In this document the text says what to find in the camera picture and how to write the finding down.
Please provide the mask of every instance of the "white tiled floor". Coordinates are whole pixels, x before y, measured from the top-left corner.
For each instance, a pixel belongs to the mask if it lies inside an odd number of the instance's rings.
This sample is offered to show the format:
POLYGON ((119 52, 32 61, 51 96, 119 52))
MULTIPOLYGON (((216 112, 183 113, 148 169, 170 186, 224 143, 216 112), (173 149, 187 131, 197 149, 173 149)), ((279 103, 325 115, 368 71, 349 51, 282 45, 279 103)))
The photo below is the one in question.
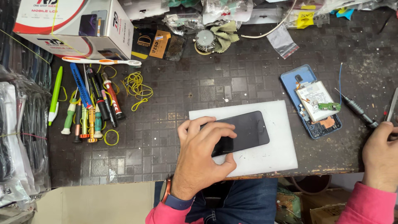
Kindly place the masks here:
POLYGON ((154 182, 64 187, 37 202, 32 224, 145 223, 154 182))

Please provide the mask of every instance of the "hand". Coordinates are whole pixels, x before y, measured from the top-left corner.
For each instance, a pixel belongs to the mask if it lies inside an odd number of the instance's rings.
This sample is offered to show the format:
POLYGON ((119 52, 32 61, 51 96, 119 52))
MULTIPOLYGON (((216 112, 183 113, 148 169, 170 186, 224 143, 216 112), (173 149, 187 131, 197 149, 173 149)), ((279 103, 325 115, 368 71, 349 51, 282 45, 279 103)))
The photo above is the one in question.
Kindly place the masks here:
POLYGON ((362 183, 394 193, 398 186, 398 140, 388 141, 391 133, 398 133, 398 127, 382 122, 363 147, 365 174, 362 183))
POLYGON ((215 117, 201 117, 187 120, 178 127, 181 150, 172 180, 174 197, 190 200, 201 189, 222 181, 236 168, 232 153, 226 155, 221 165, 211 159, 214 146, 222 136, 236 138, 234 125, 214 121, 215 117))

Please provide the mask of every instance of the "wristwatch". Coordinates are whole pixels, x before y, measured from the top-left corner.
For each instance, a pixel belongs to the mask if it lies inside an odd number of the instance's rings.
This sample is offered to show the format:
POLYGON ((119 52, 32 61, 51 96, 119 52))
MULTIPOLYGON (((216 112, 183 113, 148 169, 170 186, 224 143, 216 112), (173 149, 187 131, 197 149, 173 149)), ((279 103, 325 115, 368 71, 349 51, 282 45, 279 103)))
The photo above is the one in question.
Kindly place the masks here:
POLYGON ((191 200, 181 200, 170 194, 172 187, 171 178, 167 178, 162 185, 162 189, 160 190, 160 201, 177 210, 185 210, 192 206, 193 201, 195 200, 195 196, 191 200))

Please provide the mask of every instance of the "white cable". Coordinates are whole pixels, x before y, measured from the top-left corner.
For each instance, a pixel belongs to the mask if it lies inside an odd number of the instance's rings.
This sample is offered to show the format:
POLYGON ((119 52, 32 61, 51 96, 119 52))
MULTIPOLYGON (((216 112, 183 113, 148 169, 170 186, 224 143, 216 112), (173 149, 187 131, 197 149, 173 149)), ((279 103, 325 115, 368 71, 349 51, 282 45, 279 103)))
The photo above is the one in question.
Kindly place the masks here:
POLYGON ((241 36, 241 37, 246 37, 246 38, 261 38, 261 37, 265 37, 266 35, 272 33, 272 31, 276 30, 280 25, 282 25, 282 23, 285 22, 285 20, 287 19, 287 17, 288 17, 288 16, 290 15, 290 13, 292 12, 293 7, 296 5, 296 2, 297 2, 297 0, 295 0, 295 1, 293 2, 292 7, 290 8, 289 12, 287 13, 286 17, 282 20, 282 22, 280 22, 275 28, 273 28, 273 29, 272 29, 271 31, 269 31, 268 33, 263 34, 263 35, 261 35, 261 36, 257 36, 257 37, 246 36, 246 35, 240 35, 240 36, 241 36))

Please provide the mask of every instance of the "green pen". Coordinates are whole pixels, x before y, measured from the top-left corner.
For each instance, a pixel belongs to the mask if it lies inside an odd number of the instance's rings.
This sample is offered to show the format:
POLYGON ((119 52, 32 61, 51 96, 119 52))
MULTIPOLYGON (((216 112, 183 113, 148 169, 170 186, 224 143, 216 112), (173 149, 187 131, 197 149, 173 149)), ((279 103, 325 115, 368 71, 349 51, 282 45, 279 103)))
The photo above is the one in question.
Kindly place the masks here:
POLYGON ((59 88, 61 87, 61 81, 62 81, 62 66, 59 67, 57 78, 55 79, 53 97, 51 99, 51 105, 49 111, 49 126, 51 126, 51 123, 54 121, 58 113, 58 106, 59 106, 58 95, 59 95, 59 88))

